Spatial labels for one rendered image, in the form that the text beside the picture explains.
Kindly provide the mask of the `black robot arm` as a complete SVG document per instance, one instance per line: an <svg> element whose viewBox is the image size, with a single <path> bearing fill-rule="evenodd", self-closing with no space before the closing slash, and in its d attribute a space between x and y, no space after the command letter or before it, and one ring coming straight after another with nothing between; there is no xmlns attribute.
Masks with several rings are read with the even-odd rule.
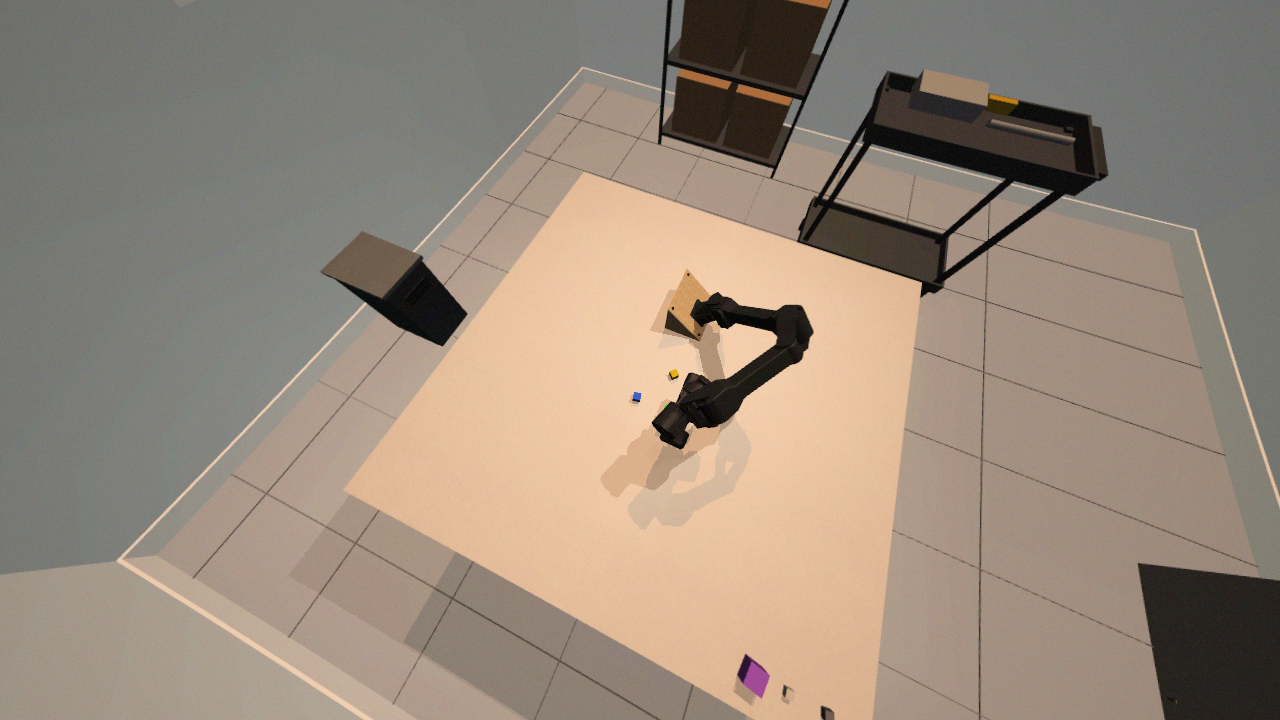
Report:
<svg viewBox="0 0 1280 720"><path fill-rule="evenodd" d="M678 402L671 401L652 421L666 439L676 439L689 421L698 429L727 421L739 411L748 395L785 368L801 363L814 334L803 305L783 305L778 310L749 307L717 292L704 302L698 299L690 315L701 327L717 322L721 328L730 329L736 323L771 331L777 340L774 346L727 379L710 382L699 375L696 380L684 386Z"/></svg>

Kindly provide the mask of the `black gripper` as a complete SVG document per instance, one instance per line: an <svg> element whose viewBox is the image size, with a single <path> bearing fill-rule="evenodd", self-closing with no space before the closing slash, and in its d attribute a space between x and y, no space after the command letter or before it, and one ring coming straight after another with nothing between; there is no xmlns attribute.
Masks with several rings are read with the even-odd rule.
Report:
<svg viewBox="0 0 1280 720"><path fill-rule="evenodd" d="M684 380L684 386L686 386L689 382L696 380L698 377L699 375L695 374L695 373L689 373L689 375ZM684 430L681 430L680 436L676 439L666 439L664 436L660 436L660 441L663 441L663 442L666 442L668 445L672 445L676 448L684 448L684 446L686 445L686 442L689 439L689 433L685 429L686 429L686 427L684 428Z"/></svg>

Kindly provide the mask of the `purple block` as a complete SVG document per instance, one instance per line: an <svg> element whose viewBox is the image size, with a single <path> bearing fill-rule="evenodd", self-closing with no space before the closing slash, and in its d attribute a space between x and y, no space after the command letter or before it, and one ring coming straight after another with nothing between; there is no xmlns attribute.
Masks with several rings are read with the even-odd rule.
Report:
<svg viewBox="0 0 1280 720"><path fill-rule="evenodd" d="M769 673L765 671L760 664L756 664L746 653L744 655L742 664L739 667L739 679L742 685L746 685L750 691L758 694L760 698L765 692L765 685L769 682Z"/></svg>

